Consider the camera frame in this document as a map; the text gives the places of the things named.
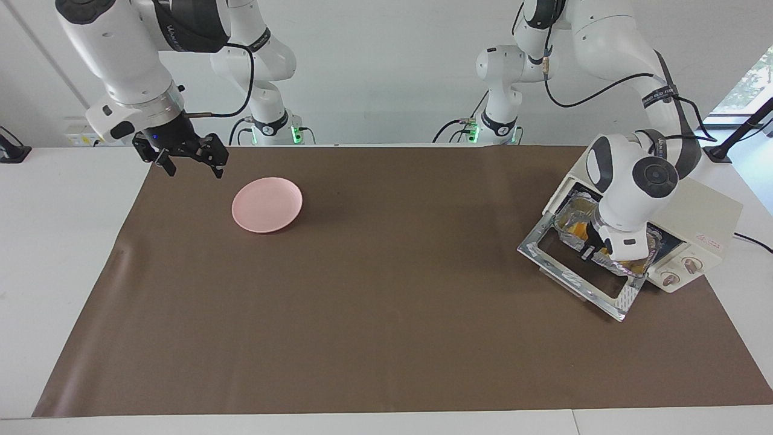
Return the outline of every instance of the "tree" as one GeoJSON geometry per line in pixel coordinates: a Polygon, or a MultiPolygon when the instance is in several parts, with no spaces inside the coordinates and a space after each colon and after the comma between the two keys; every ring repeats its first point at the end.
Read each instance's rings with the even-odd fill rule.
{"type": "Polygon", "coordinates": [[[715,111],[741,110],[770,84],[773,84],[773,47],[741,78],[715,111]]]}

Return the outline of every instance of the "robotic arm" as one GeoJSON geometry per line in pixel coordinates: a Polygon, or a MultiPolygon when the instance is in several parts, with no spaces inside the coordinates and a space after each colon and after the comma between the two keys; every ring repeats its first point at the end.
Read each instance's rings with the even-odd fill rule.
{"type": "Polygon", "coordinates": [[[225,115],[187,114],[183,88],[161,64],[159,51],[212,53],[215,71],[246,91],[250,62],[242,48],[249,50],[256,73],[257,92],[249,100],[254,124],[273,143],[296,142],[287,134],[295,133],[292,115],[267,82],[292,77],[295,57],[271,36],[254,0],[56,0],[56,9],[65,33],[107,89],[86,113],[94,131],[116,140],[134,134],[141,158],[170,176],[176,168],[169,157],[180,156],[205,163],[220,178],[229,153],[217,135],[199,137],[190,121],[225,115]],[[241,45],[229,43],[232,30],[241,45]]]}
{"type": "MultiPolygon", "coordinates": [[[[233,34],[231,42],[249,46],[255,62],[253,93],[250,98],[253,137],[260,145],[291,145],[302,142],[302,120],[285,108],[272,81],[287,80],[295,74],[292,51],[266,26],[256,0],[230,0],[228,3],[233,34]]],[[[245,94],[250,87],[249,63],[242,50],[222,50],[211,56],[216,74],[245,94]]]]}
{"type": "Polygon", "coordinates": [[[580,65],[593,76],[624,81],[633,87],[652,126],[630,136],[600,135],[587,159],[588,174],[604,194],[589,242],[596,248],[606,247],[614,261],[643,259],[649,253],[647,222],[668,204],[678,181],[689,175],[701,158],[666,62],[636,29],[629,0],[525,0],[522,12],[514,32],[517,45],[506,50],[497,47],[493,52],[517,58],[509,67],[522,73],[499,74],[509,75],[503,87],[493,87],[487,80],[491,97],[479,116],[481,135],[495,135],[505,140],[494,142],[506,142],[506,136],[496,134],[486,118],[514,123],[512,116],[519,103],[511,100],[511,104],[501,104],[502,90],[509,91],[515,83],[510,80],[544,80],[547,87],[556,64],[553,61],[551,67],[555,56],[548,38],[553,29],[570,29],[580,65]]]}

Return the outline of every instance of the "window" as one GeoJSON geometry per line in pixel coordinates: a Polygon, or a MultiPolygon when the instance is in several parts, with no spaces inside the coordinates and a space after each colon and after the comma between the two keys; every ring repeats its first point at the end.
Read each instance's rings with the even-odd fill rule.
{"type": "Polygon", "coordinates": [[[770,97],[773,97],[773,47],[768,49],[711,114],[749,116],[770,97]]]}

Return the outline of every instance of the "brown table mat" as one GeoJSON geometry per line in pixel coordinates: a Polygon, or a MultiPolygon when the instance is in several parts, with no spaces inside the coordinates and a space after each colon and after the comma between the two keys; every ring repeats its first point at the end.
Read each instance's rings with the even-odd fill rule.
{"type": "Polygon", "coordinates": [[[619,324],[517,253],[582,151],[233,149],[220,181],[154,168],[35,416],[773,403],[705,279],[650,286],[619,324]],[[264,176],[305,195],[268,236],[230,216],[264,176]]]}

